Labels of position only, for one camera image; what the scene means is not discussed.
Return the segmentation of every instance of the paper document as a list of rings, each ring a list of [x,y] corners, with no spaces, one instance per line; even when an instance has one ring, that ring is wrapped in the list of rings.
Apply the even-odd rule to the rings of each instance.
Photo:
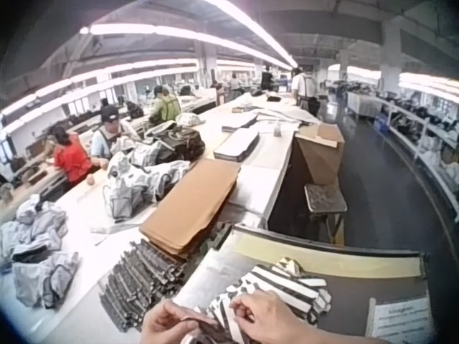
[[[423,344],[432,340],[434,327],[427,297],[376,305],[370,299],[366,336],[392,344]]]

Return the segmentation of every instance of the gray floor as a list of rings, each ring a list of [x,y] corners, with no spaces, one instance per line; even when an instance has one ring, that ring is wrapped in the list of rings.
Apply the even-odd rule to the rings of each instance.
[[[453,253],[459,251],[459,241],[450,216],[445,215],[444,224],[440,221],[442,204],[437,205],[439,211],[432,205],[438,191],[428,187],[429,181],[403,149],[366,120],[347,115],[341,106],[329,105],[322,111],[324,120],[337,123],[346,139],[339,173],[349,208],[346,245],[426,253],[432,311],[436,322],[443,324],[450,319],[448,311],[453,311],[453,298],[459,291],[459,267]]]

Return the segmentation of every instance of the backpack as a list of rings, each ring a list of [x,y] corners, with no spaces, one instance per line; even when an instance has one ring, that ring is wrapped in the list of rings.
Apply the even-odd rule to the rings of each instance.
[[[195,161],[206,149],[199,132],[191,128],[175,127],[155,135],[154,138],[162,143],[156,165],[176,160]]]

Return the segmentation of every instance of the cardboard box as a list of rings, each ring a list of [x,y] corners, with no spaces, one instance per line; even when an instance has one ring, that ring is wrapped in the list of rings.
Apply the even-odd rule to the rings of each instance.
[[[345,144],[338,126],[325,123],[303,126],[295,136],[311,175],[311,183],[335,183]]]
[[[234,188],[240,165],[202,159],[175,185],[140,231],[170,254],[181,255],[199,246],[202,232]]]

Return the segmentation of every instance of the red shirt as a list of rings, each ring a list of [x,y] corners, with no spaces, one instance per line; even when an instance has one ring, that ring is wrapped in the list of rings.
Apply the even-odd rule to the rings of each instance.
[[[83,177],[91,168],[92,163],[80,144],[76,135],[70,135],[70,145],[55,150],[55,166],[62,168],[70,182]]]

